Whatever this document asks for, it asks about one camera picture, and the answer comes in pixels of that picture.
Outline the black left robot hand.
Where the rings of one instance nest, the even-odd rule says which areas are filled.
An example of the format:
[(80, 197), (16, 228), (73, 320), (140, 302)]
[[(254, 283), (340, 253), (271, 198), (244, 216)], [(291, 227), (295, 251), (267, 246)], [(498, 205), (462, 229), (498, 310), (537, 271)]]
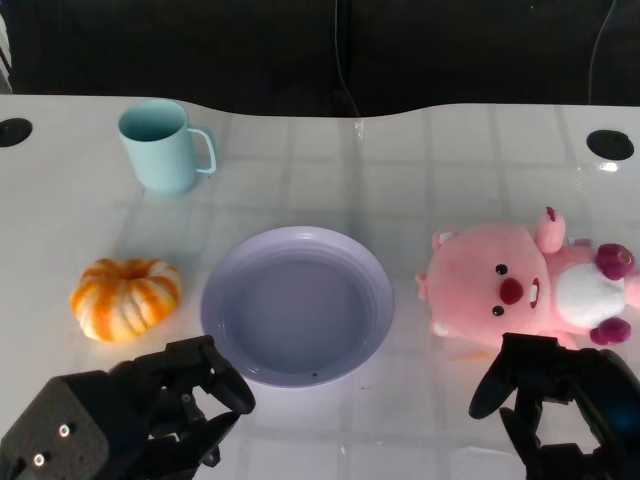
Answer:
[(192, 479), (256, 406), (210, 336), (51, 378), (1, 440), (4, 479)]

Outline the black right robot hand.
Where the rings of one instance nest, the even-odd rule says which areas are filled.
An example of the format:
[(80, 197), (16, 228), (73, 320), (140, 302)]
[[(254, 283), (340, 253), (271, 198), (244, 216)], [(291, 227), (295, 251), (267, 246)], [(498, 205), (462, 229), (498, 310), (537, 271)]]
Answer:
[[(543, 445), (546, 402), (575, 403), (598, 446)], [(472, 397), (469, 414), (498, 412), (529, 479), (636, 479), (639, 381), (611, 350), (570, 350), (554, 337), (506, 333)]]

